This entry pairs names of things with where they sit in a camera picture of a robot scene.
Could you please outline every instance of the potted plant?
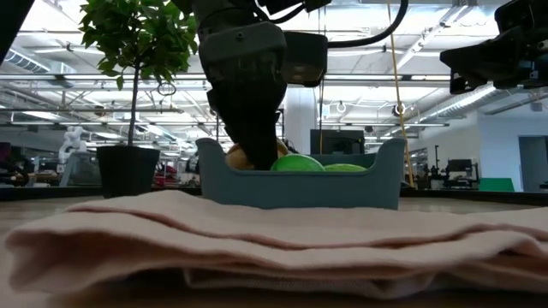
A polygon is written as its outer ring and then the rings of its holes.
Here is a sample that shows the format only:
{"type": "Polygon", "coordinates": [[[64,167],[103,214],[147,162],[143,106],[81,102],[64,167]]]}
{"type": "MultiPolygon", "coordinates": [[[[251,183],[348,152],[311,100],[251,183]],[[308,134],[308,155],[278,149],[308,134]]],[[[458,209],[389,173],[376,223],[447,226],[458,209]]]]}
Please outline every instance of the potted plant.
{"type": "Polygon", "coordinates": [[[116,78],[118,89],[131,73],[133,96],[127,146],[97,150],[105,197],[150,192],[160,152],[134,146],[135,110],[139,80],[152,76],[162,83],[188,70],[188,58],[196,53],[194,18],[164,0],[87,0],[81,6],[82,44],[104,53],[98,69],[116,78]]]}

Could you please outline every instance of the folded towel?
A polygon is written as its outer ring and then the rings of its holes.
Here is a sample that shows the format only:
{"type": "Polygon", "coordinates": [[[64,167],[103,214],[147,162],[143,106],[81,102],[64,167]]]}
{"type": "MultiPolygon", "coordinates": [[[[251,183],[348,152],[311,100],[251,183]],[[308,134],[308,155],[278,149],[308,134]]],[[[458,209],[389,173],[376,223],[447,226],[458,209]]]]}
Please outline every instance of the folded towel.
{"type": "Polygon", "coordinates": [[[67,293],[180,268],[200,288],[393,299],[464,281],[548,292],[548,209],[259,210],[166,191],[77,204],[14,229],[5,244],[15,291],[67,293]]]}

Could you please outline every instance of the tree trunk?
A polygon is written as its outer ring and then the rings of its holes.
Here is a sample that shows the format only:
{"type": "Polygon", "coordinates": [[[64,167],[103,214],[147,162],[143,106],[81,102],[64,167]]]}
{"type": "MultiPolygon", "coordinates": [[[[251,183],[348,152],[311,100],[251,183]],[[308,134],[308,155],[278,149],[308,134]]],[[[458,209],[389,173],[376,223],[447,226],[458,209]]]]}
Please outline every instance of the tree trunk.
{"type": "Polygon", "coordinates": [[[131,98],[131,120],[129,120],[128,146],[133,146],[134,144],[135,113],[137,109],[137,94],[139,94],[139,72],[140,64],[137,62],[135,65],[134,93],[131,98]]]}

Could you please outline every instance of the table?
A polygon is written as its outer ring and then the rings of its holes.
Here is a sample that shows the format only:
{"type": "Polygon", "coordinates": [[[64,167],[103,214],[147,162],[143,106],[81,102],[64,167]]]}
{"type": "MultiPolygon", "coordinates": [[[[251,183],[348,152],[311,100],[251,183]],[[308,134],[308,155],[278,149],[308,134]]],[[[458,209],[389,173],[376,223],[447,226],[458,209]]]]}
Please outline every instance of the table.
{"type": "MultiPolygon", "coordinates": [[[[63,198],[2,202],[0,204],[0,239],[15,226],[62,211],[68,205],[97,199],[63,198]]],[[[448,211],[455,213],[533,208],[515,204],[494,204],[438,198],[403,198],[400,210],[448,211]]],[[[546,307],[548,294],[443,292],[425,293],[398,301],[374,301],[354,296],[332,294],[294,294],[251,290],[194,291],[173,285],[161,289],[158,284],[134,281],[124,285],[96,287],[64,296],[13,294],[7,284],[9,256],[0,247],[0,303],[7,308],[273,308],[273,307],[546,307]]]]}

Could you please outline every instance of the white robot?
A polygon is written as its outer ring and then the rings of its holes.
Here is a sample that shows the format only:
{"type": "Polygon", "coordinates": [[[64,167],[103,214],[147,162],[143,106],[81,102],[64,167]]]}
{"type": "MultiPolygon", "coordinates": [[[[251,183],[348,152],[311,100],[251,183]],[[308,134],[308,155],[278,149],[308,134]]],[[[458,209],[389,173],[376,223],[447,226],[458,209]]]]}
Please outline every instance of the white robot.
{"type": "Polygon", "coordinates": [[[80,136],[83,133],[88,133],[82,127],[68,127],[67,132],[64,134],[64,142],[59,149],[59,164],[57,165],[57,173],[64,171],[64,166],[67,163],[70,154],[73,152],[86,152],[86,141],[82,141],[80,136]]]}

